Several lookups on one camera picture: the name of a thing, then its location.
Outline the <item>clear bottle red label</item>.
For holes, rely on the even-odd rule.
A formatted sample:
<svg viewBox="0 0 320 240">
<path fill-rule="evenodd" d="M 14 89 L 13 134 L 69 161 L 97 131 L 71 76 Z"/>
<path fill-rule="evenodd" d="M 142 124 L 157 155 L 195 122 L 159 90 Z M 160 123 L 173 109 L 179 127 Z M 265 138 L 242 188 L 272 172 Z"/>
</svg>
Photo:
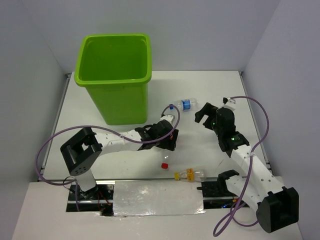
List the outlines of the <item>clear bottle red label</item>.
<svg viewBox="0 0 320 240">
<path fill-rule="evenodd" d="M 161 168 L 164 171 L 168 171 L 169 170 L 169 166 L 170 166 L 170 162 L 171 162 L 171 159 L 172 159 L 172 154 L 167 149 L 162 149 L 160 151 L 160 153 L 161 153 Z"/>
</svg>

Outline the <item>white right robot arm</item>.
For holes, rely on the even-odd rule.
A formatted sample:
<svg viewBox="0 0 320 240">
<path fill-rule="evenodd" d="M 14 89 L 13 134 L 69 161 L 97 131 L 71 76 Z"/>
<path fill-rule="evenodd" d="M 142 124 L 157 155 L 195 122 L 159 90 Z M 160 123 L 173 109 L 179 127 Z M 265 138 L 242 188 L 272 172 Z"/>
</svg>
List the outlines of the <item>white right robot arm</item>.
<svg viewBox="0 0 320 240">
<path fill-rule="evenodd" d="M 255 213 L 257 222 L 267 233 L 275 232 L 299 221 L 299 194 L 279 181 L 254 153 L 243 134 L 236 130 L 235 101 L 224 99 L 222 107 L 210 103 L 195 113 L 195 122 L 204 116 L 203 126 L 215 132 L 222 152 L 244 172 L 235 170 L 218 175 L 217 190 L 223 196 L 234 194 Z"/>
</svg>

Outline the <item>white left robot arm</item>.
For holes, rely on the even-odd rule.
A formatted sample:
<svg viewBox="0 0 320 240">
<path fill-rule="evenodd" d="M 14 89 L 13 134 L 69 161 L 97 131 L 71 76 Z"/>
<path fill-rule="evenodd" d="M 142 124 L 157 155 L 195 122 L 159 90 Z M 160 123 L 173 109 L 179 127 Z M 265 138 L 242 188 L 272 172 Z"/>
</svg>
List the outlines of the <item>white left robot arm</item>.
<svg viewBox="0 0 320 240">
<path fill-rule="evenodd" d="M 60 147 L 60 152 L 69 175 L 78 183 L 79 193 L 91 200 L 98 193 L 98 185 L 91 171 L 98 157 L 122 151 L 150 150 L 153 147 L 174 151 L 178 134 L 179 130 L 165 119 L 119 135 L 96 133 L 91 127 L 84 127 Z"/>
</svg>

